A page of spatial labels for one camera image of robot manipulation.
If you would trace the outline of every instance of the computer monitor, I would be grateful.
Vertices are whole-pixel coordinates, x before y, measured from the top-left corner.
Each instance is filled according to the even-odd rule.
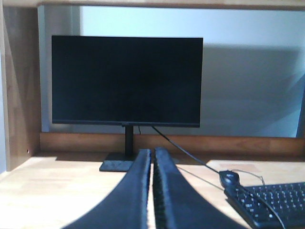
[[[52,122],[199,127],[203,38],[52,36]]]

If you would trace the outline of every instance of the wooden panel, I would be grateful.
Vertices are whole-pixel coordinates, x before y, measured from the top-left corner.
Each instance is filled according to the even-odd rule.
[[[39,150],[41,131],[37,9],[4,7],[3,74],[7,170]]]
[[[195,154],[218,153],[222,155],[302,156],[303,138],[270,137],[213,137],[170,135],[171,140]],[[41,133],[41,151],[118,152],[124,150],[121,134],[63,134]],[[135,135],[134,148],[166,147],[181,153],[158,135]]]
[[[137,6],[210,9],[305,10],[304,0],[3,0],[5,6],[42,4]]]

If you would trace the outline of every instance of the wooden desk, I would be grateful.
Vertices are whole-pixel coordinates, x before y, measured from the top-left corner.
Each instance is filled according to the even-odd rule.
[[[89,211],[124,176],[121,172],[99,172],[100,162],[105,156],[82,152],[40,153],[15,170],[0,175],[0,229],[61,228]],[[285,157],[222,157],[199,156],[217,170],[242,169],[262,175],[267,184],[305,181],[304,158],[287,161]],[[187,156],[173,155],[173,158],[181,173],[206,200],[247,227],[225,201],[217,174],[195,165]],[[240,173],[240,178],[246,186],[261,184],[259,179],[249,174]],[[148,210],[149,228],[155,228],[152,187]]]

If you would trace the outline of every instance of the black mouse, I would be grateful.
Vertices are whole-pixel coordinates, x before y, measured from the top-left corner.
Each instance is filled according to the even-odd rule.
[[[240,185],[239,175],[230,170],[219,172],[220,184],[222,187],[226,188],[228,186]]]

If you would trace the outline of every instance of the black keyboard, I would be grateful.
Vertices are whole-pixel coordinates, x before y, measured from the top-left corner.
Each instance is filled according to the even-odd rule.
[[[283,228],[275,214],[256,196],[274,209],[286,228],[305,228],[305,182],[245,188],[250,192],[239,186],[229,186],[224,193],[228,202],[252,228]]]

